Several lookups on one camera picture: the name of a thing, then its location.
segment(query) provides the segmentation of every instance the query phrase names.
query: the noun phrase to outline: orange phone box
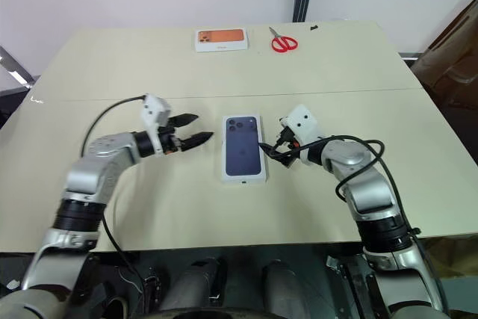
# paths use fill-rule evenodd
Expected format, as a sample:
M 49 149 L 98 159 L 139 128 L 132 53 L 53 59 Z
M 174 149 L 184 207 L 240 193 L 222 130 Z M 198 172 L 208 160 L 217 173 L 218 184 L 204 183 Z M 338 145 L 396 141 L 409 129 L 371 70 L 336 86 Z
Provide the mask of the orange phone box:
M 246 29 L 196 30 L 194 45 L 197 52 L 246 50 L 248 47 Z

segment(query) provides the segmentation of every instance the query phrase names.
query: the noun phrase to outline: scissors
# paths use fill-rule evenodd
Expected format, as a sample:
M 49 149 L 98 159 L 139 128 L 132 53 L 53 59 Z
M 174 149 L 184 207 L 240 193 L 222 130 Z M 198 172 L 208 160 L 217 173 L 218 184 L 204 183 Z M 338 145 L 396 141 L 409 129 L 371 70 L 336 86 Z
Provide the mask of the scissors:
M 288 52 L 289 50 L 294 50 L 299 43 L 292 37 L 283 37 L 282 35 L 277 34 L 277 32 L 269 27 L 270 32 L 274 36 L 272 39 L 272 49 L 275 52 Z

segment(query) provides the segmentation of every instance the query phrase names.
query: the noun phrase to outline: scissor handle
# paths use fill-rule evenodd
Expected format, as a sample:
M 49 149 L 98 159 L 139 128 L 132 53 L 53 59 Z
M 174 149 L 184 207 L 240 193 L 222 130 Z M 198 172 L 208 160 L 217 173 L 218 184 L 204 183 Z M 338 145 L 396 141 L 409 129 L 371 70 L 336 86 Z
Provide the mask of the scissor handle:
M 274 37 L 272 39 L 272 49 L 276 52 L 286 52 L 294 50 L 299 43 L 291 37 Z

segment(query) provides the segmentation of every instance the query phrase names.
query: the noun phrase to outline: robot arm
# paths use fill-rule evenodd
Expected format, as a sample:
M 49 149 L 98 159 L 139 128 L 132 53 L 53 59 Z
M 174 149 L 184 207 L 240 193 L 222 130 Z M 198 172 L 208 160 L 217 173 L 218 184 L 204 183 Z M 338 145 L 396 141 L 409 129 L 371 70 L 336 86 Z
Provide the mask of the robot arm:
M 99 223 L 121 174 L 141 158 L 187 151 L 207 141 L 212 132 L 181 140 L 176 127 L 198 118 L 169 117 L 170 107 L 146 95 L 141 117 L 146 130 L 101 137 L 72 166 L 60 207 L 22 283 L 22 290 L 0 300 L 0 318 L 62 318 L 81 272 L 87 272 L 96 247 Z
M 364 256 L 376 272 L 376 282 L 370 285 L 378 287 L 389 314 L 412 305 L 441 312 L 444 308 L 438 286 L 400 202 L 385 177 L 371 166 L 371 147 L 344 140 L 354 138 L 350 136 L 324 138 L 316 119 L 303 105 L 281 118 L 280 123 L 283 130 L 276 145 L 261 143 L 261 148 L 286 167 L 298 158 L 307 165 L 322 165 L 342 184 L 343 198 L 364 244 Z M 283 143 L 291 151 L 277 152 Z

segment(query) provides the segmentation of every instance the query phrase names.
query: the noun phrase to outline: black wire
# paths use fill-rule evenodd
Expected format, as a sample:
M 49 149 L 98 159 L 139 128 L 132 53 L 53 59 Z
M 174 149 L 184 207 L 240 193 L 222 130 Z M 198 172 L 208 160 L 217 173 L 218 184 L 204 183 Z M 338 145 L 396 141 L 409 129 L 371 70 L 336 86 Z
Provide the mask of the black wire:
M 300 152 L 304 149 L 309 149 L 309 148 L 311 148 L 313 146 L 316 146 L 316 145 L 320 145 L 320 144 L 323 144 L 323 143 L 328 143 L 331 140 L 354 140 L 355 142 L 358 142 L 361 145 L 365 146 L 375 156 L 375 158 L 370 163 L 368 163 L 367 165 L 365 165 L 360 170 L 356 171 L 352 175 L 346 177 L 345 179 L 343 179 L 342 181 L 339 182 L 339 184 L 335 188 L 335 194 L 337 194 L 337 196 L 340 199 L 342 199 L 343 201 L 345 201 L 345 197 L 342 196 L 342 194 L 340 193 L 340 189 L 350 179 L 353 179 L 354 177 L 356 177 L 356 176 L 360 175 L 361 173 L 365 172 L 366 170 L 371 168 L 377 162 L 380 163 L 380 165 L 382 166 L 382 168 L 383 168 L 383 170 L 384 170 L 384 172 L 385 172 L 385 174 L 388 178 L 388 181 L 390 182 L 392 191 L 394 192 L 395 199 L 397 200 L 398 208 L 400 209 L 400 212 L 402 214 L 402 218 L 403 218 L 403 221 L 405 222 L 406 228 L 407 228 L 410 236 L 414 240 L 414 242 L 417 244 L 417 248 L 418 248 L 423 260 L 426 262 L 426 265 L 428 266 L 428 268 L 429 268 L 429 270 L 430 270 L 430 272 L 431 272 L 431 274 L 432 274 L 432 276 L 435 280 L 435 284 L 437 286 L 438 292 L 439 292 L 440 297 L 441 297 L 441 304 L 443 305 L 443 313 L 445 313 L 446 315 L 449 315 L 448 301 L 447 301 L 447 297 L 445 296 L 445 293 L 444 293 L 443 284 L 441 283 L 441 280 L 438 277 L 438 274 L 436 273 L 436 269 L 433 266 L 433 263 L 432 263 L 430 257 L 428 256 L 428 253 L 426 252 L 426 250 L 423 247 L 423 244 L 420 242 L 420 240 L 417 237 L 418 229 L 413 229 L 412 226 L 410 225 L 409 219 L 407 218 L 406 213 L 405 213 L 405 209 L 403 208 L 402 199 L 401 199 L 400 193 L 398 191 L 397 183 L 395 182 L 394 177 L 391 175 L 391 172 L 388 169 L 386 163 L 382 160 L 382 156 L 383 156 L 383 153 L 385 151 L 385 144 L 382 141 L 379 141 L 379 140 L 362 140 L 361 138 L 358 138 L 358 137 L 355 137 L 355 136 L 349 136 L 349 135 L 330 136 L 330 137 L 322 138 L 320 140 L 308 143 L 304 146 L 297 147 L 295 149 L 292 149 L 292 150 L 284 152 L 284 153 L 273 154 L 273 153 L 271 153 L 272 151 L 270 151 L 269 156 L 273 159 L 285 158 L 285 157 L 288 157 L 288 156 L 293 155 L 295 153 L 298 153 L 298 152 Z M 380 151 L 377 152 L 370 145 L 370 143 L 378 144 L 380 146 Z
M 144 100 L 144 99 L 145 99 L 144 95 L 136 96 L 136 97 L 130 97 L 128 99 L 124 99 L 124 100 L 115 102 L 111 106 L 108 106 L 106 109 L 104 109 L 103 112 L 101 112 L 100 115 L 98 115 L 95 118 L 93 123 L 90 125 L 90 128 L 87 131 L 87 134 L 84 136 L 83 143 L 81 145 L 80 157 L 84 156 L 84 150 L 85 150 L 86 145 L 87 145 L 88 137 L 91 135 L 91 132 L 93 131 L 94 127 L 96 126 L 98 121 L 100 121 L 100 119 L 103 118 L 103 116 L 106 115 L 107 112 L 109 112 L 109 110 L 111 110 L 112 108 L 115 108 L 116 106 L 119 106 L 121 104 L 125 104 L 126 102 L 132 102 L 132 101 Z M 137 276 L 137 278 L 140 280 L 141 289 L 143 290 L 143 313 L 146 314 L 146 286 L 145 286 L 144 279 L 140 275 L 140 272 L 137 270 L 137 268 L 128 260 L 128 258 L 126 257 L 126 254 L 123 252 L 123 250 L 121 249 L 119 244 L 114 240 L 113 235 L 111 234 L 110 229 L 108 227 L 108 224 L 106 223 L 105 214 L 102 215 L 102 223 L 103 223 L 103 227 L 105 228 L 106 235 L 110 239 L 111 244 L 113 244 L 113 247 L 117 250 L 121 259 L 125 262 L 126 267 L 128 268 L 128 270 L 130 272 L 135 274 Z

